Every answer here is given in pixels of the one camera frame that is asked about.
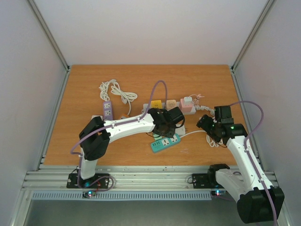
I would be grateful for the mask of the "aluminium corner post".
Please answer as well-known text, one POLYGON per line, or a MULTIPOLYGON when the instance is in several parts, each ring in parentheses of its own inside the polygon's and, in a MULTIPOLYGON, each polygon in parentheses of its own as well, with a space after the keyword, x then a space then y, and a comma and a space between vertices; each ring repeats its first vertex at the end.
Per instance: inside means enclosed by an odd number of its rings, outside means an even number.
POLYGON ((233 65, 230 67, 231 72, 235 72, 235 70, 238 68, 241 60, 243 59, 244 55, 246 54, 247 50, 251 46, 254 38, 256 37, 257 33, 259 32, 261 26, 263 25, 265 19, 267 18, 269 12, 271 11, 273 5, 276 3, 276 0, 268 0, 262 11, 260 12, 254 26, 252 27, 246 41, 244 42, 238 56, 236 57, 233 65))
POLYGON ((61 64, 63 65, 64 69, 68 72, 70 66, 68 65, 65 57, 63 56, 56 40, 54 39, 54 36, 52 34, 52 32, 49 29, 49 26, 46 23, 46 20, 44 19, 37 3, 34 0, 27 0, 26 1, 29 4, 29 7, 31 8, 33 14, 35 15, 38 23, 40 24, 43 32, 45 33, 49 43, 51 44, 52 48, 54 49, 56 55, 58 56, 61 64))

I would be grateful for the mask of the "aluminium rail frame front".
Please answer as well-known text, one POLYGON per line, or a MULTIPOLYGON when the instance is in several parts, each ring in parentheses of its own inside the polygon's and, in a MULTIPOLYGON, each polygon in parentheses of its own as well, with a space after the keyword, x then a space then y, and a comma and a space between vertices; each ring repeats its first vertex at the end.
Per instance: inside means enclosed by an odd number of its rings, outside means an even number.
MULTIPOLYGON (((28 171, 23 190, 66 190, 68 175, 75 166, 40 165, 28 171)), ((207 173, 208 166, 97 166, 97 173, 108 173, 114 179, 112 191, 190 191, 188 178, 207 173)))

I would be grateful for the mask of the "orange power strip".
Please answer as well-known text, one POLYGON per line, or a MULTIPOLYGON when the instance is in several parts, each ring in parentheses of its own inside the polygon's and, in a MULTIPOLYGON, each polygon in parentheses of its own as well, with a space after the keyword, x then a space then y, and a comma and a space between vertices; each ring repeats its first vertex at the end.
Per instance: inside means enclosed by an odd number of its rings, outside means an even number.
POLYGON ((129 116, 127 114, 122 114, 119 119, 125 119, 125 118, 128 118, 129 116))

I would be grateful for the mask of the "small circuit board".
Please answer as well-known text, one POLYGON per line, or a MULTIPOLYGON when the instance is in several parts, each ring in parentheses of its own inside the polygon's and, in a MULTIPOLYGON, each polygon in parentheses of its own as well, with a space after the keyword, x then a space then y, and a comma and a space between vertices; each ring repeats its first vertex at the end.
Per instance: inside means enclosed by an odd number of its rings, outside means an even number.
POLYGON ((96 191, 90 190, 90 191, 87 191, 87 192, 83 192, 82 197, 83 198, 92 198, 92 197, 96 196, 96 193, 97 193, 96 191))
POLYGON ((226 194, 227 194, 227 192, 224 190, 212 190, 211 191, 212 196, 224 196, 226 194))

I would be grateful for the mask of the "yellow cube socket adapter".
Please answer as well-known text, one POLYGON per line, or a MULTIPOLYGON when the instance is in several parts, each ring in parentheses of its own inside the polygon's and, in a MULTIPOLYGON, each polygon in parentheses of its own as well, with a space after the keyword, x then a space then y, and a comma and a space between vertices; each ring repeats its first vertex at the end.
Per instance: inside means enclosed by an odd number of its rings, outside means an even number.
POLYGON ((152 100, 150 102, 150 108, 158 108, 158 109, 162 109, 162 101, 161 100, 152 100))

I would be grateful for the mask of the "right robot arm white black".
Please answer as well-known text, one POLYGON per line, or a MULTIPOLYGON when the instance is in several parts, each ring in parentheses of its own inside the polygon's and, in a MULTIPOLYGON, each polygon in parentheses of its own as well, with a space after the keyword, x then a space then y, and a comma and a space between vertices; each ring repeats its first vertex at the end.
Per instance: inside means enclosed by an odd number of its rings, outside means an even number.
POLYGON ((274 187, 260 167, 242 124, 233 118, 213 118, 203 115, 197 122, 213 140, 222 141, 232 153, 238 166, 235 171, 225 164, 210 165, 207 180, 211 186, 222 186, 237 204, 238 215, 246 223, 272 221, 277 225, 285 195, 274 187))

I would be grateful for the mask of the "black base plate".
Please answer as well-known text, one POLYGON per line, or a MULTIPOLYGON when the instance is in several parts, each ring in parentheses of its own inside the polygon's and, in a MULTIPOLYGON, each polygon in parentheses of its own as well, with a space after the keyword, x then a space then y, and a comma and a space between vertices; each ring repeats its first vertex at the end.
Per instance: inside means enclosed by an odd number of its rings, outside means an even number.
POLYGON ((78 174, 71 173, 68 175, 66 188, 68 189, 107 189, 109 186, 109 174, 95 173, 95 175, 88 179, 79 179, 78 186, 78 174))
POLYGON ((224 187, 213 181, 208 174, 192 174, 192 184, 194 189, 223 189, 224 187))

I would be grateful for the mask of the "left aluminium corner post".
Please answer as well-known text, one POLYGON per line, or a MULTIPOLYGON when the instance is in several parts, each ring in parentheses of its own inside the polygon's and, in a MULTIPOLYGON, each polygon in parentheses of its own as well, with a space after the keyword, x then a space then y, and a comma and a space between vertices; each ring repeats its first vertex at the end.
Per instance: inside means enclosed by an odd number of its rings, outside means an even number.
POLYGON ((46 23, 46 20, 44 19, 37 3, 34 0, 27 0, 26 1, 29 4, 29 7, 31 8, 33 14, 35 15, 38 23, 40 24, 43 32, 45 33, 49 43, 51 44, 52 48, 54 49, 56 55, 58 56, 61 64, 63 65, 64 69, 68 72, 70 66, 68 65, 65 57, 63 56, 56 40, 54 39, 54 36, 52 34, 52 32, 49 29, 49 26, 46 23))

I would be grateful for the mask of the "right aluminium corner post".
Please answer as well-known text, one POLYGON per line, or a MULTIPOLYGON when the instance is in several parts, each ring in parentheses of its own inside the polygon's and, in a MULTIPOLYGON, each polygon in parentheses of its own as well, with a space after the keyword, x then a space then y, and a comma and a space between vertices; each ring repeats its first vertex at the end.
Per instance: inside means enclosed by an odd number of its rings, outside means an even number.
POLYGON ((257 33, 259 32, 261 26, 263 25, 265 19, 267 18, 269 12, 271 11, 273 5, 276 3, 276 0, 268 0, 262 11, 260 12, 254 26, 252 27, 246 41, 244 42, 238 56, 236 57, 233 65, 230 67, 231 72, 235 72, 235 70, 238 68, 241 60, 243 59, 244 55, 246 54, 247 50, 251 46, 254 38, 256 37, 257 33))

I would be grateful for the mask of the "white rounded plug adapter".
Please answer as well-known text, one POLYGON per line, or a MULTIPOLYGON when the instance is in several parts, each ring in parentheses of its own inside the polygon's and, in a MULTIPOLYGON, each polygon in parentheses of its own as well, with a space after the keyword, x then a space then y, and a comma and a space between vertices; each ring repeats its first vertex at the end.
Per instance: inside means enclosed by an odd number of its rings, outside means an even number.
POLYGON ((186 132, 187 132, 187 130, 184 125, 175 129, 175 133, 178 134, 180 137, 184 136, 186 134, 186 132))

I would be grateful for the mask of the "beige cube socket adapter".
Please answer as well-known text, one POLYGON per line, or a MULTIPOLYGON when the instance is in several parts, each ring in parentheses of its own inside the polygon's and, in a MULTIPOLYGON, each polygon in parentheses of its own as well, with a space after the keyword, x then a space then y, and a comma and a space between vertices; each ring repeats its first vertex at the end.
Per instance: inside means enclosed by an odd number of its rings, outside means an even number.
POLYGON ((175 107, 177 107, 176 100, 171 99, 171 100, 167 100, 167 101, 166 101, 166 109, 167 109, 167 110, 173 109, 173 108, 175 108, 175 107))

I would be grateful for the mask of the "left small circuit board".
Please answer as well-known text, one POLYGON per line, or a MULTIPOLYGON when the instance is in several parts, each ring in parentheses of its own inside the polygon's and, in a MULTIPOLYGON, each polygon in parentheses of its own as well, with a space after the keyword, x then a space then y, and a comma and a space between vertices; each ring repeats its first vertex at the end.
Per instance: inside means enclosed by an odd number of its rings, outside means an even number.
POLYGON ((92 198, 92 197, 96 196, 96 193, 97 193, 96 191, 90 190, 90 191, 87 191, 87 192, 83 192, 82 197, 83 198, 92 198))

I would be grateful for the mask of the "white usb charger with cable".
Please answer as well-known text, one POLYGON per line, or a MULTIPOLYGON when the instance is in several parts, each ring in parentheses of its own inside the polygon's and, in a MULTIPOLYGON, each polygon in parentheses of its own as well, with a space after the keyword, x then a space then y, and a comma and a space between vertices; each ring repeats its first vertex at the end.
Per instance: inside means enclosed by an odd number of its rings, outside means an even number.
POLYGON ((201 94, 197 94, 197 95, 196 94, 192 94, 192 95, 190 95, 188 97, 184 97, 184 101, 185 102, 191 102, 194 105, 198 105, 201 98, 204 98, 204 96, 202 96, 201 94))

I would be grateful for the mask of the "right small circuit board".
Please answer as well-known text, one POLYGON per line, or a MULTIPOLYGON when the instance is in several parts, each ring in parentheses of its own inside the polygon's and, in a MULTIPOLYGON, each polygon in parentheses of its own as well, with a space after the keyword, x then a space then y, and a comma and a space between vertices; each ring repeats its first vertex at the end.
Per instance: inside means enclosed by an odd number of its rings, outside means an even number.
POLYGON ((212 196, 224 196, 226 194, 227 194, 227 192, 224 190, 212 190, 211 191, 212 196))

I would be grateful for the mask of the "green plug adapter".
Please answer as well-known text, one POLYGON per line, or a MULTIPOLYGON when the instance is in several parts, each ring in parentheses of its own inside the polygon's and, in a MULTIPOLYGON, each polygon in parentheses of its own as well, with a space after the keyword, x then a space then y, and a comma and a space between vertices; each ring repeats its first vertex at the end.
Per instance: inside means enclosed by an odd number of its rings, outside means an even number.
POLYGON ((153 133, 153 137, 154 137, 154 139, 161 139, 161 136, 158 134, 155 134, 155 133, 153 133))

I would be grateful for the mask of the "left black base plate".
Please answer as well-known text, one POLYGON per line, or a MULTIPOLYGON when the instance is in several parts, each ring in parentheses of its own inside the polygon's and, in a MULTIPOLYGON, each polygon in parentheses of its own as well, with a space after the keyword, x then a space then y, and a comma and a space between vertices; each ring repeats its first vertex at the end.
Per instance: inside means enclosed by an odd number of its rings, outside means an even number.
POLYGON ((71 173, 68 175, 66 188, 68 189, 107 189, 109 186, 109 174, 95 173, 95 175, 88 179, 79 179, 78 186, 78 174, 71 173))

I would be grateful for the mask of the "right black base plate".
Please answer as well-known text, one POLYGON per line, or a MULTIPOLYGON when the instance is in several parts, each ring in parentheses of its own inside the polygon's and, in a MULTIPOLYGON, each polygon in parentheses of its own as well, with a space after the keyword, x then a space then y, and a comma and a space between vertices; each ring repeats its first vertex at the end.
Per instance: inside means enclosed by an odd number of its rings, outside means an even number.
POLYGON ((192 184, 194 189, 223 189, 224 187, 213 181, 208 174, 192 174, 192 184))

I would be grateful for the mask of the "pink cube socket adapter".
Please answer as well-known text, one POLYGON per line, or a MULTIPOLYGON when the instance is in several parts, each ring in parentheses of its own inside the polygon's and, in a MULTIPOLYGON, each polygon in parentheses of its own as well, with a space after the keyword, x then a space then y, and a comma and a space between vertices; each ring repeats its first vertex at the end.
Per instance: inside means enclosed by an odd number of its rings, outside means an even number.
POLYGON ((185 102, 183 98, 181 98, 179 103, 179 108, 183 114, 195 114, 196 109, 193 103, 185 102))

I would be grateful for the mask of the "white cube adapter left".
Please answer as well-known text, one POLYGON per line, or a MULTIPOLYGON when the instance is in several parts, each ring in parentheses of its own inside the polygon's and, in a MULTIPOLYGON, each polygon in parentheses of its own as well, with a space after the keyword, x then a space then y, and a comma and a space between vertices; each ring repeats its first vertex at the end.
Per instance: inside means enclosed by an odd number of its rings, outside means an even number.
POLYGON ((96 118, 96 117, 100 117, 103 120, 103 116, 102 115, 92 115, 91 119, 96 118))

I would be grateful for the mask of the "purple power strip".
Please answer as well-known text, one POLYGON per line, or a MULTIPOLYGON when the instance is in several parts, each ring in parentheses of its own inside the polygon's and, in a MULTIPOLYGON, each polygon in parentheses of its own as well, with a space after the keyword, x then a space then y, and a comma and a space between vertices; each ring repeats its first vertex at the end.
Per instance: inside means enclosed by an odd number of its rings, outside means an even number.
POLYGON ((111 101, 105 101, 103 103, 103 118, 104 118, 104 120, 110 120, 110 121, 113 120, 111 101))

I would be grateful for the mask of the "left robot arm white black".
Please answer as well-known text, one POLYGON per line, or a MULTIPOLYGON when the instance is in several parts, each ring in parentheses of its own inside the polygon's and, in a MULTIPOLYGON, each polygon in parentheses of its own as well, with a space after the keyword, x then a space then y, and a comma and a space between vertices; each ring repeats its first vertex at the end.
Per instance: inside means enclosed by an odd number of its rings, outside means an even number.
POLYGON ((80 157, 77 185, 88 188, 95 184, 95 168, 98 159, 102 158, 108 145, 118 139, 139 133, 155 133, 162 137, 172 138, 177 124, 185 123, 185 117, 179 107, 171 110, 150 108, 143 114, 121 120, 103 120, 97 116, 91 119, 79 134, 80 157))

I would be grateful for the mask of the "teal power strip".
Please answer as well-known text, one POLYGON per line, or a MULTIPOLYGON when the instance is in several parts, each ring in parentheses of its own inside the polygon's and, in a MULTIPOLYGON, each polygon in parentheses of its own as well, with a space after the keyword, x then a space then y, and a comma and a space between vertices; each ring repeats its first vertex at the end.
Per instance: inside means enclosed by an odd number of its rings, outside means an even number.
POLYGON ((172 138, 161 138, 161 139, 157 139, 156 141, 154 141, 153 143, 151 143, 151 149, 153 151, 153 153, 159 153, 167 148, 170 148, 178 143, 180 143, 181 138, 179 137, 178 134, 174 134, 174 136, 172 138))

